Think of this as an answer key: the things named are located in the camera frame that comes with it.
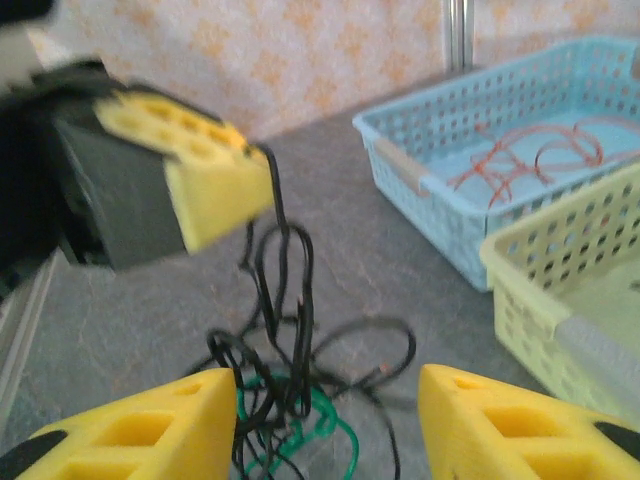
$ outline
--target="blue plastic basket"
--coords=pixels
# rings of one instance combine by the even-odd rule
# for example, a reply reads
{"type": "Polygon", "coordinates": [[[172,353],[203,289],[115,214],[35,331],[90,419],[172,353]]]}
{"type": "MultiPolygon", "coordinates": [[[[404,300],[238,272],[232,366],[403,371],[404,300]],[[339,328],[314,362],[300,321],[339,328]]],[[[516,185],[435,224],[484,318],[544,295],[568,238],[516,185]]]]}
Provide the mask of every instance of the blue plastic basket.
{"type": "MultiPolygon", "coordinates": [[[[592,183],[626,159],[554,172],[547,184],[533,175],[521,177],[511,185],[511,198],[491,207],[495,190],[480,177],[457,189],[450,180],[471,168],[472,156],[493,147],[487,134],[499,139],[531,125],[572,127],[597,116],[631,120],[637,131],[609,120],[581,128],[600,142],[606,157],[640,152],[638,44],[586,37],[361,112],[353,125],[362,134],[376,186],[476,289],[486,291],[478,252],[488,234],[592,183]],[[483,125],[482,133],[476,125],[483,125]]],[[[557,140],[557,135],[532,135],[512,150],[532,165],[541,146],[557,140]]],[[[544,161],[575,165],[576,156],[549,149],[544,161]]]]}

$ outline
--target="light green plastic basket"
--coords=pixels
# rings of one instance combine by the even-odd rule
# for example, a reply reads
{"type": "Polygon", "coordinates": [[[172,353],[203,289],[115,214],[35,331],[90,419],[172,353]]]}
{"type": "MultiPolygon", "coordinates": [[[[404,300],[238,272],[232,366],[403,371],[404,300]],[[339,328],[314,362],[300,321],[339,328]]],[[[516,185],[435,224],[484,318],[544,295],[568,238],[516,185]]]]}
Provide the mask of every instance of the light green plastic basket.
{"type": "Polygon", "coordinates": [[[557,397],[636,425],[639,236],[634,163],[500,230],[480,251],[498,339],[557,397]]]}

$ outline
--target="gray table surface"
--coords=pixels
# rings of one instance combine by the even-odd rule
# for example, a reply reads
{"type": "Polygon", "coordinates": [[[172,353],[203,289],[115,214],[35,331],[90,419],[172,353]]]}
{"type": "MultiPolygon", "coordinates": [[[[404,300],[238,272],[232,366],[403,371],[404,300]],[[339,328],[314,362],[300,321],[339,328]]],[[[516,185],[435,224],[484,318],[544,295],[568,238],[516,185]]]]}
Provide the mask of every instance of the gray table surface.
{"type": "MultiPolygon", "coordinates": [[[[398,315],[413,326],[418,348],[389,393],[415,397],[426,363],[542,391],[496,341],[491,295],[474,291],[376,190],[351,126],[354,113],[269,142],[288,216],[307,226],[315,244],[317,337],[363,312],[398,315]]],[[[242,246],[239,231],[195,257],[118,275],[59,258],[0,452],[47,423],[176,379],[205,354],[208,328],[241,325],[254,300],[236,267],[242,246]]],[[[258,345],[264,341],[256,335],[258,345]]],[[[402,348],[392,336],[362,334],[336,344],[324,361],[357,375],[392,361],[402,348]]],[[[391,478],[388,439],[372,409],[354,397],[338,408],[360,438],[356,478],[391,478]]],[[[391,416],[402,478],[430,478],[416,413],[391,416]]],[[[310,479],[341,478],[348,445],[336,434],[295,461],[310,479]]]]}

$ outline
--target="wallpaper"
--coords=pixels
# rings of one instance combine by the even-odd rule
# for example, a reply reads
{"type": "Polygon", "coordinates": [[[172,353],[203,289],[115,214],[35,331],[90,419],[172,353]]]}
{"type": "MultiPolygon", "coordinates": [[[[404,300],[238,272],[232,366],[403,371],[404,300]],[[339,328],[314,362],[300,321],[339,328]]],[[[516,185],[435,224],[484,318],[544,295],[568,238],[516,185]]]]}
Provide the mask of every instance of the wallpaper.
{"type": "Polygon", "coordinates": [[[442,72],[442,0],[60,0],[30,37],[265,137],[442,72]]]}
{"type": "Polygon", "coordinates": [[[578,35],[640,33],[640,0],[476,0],[474,16],[474,62],[479,65],[578,35]]]}

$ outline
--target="yellow foam pad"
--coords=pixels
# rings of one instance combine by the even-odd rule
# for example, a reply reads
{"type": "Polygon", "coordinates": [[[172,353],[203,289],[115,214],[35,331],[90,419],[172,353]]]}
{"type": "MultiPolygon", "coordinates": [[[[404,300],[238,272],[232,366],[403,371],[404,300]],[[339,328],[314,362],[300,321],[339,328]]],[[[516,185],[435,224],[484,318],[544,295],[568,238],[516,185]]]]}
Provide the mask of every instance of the yellow foam pad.
{"type": "Polygon", "coordinates": [[[20,480],[226,480],[233,372],[214,369],[50,424],[68,436],[20,480]]]}
{"type": "Polygon", "coordinates": [[[619,419],[440,365],[418,410],[434,480],[640,478],[640,463],[594,426],[619,419]]]}
{"type": "Polygon", "coordinates": [[[164,168],[185,247],[194,253],[273,204],[265,156],[244,137],[166,97],[119,93],[95,113],[112,135],[165,154],[164,168]]]}

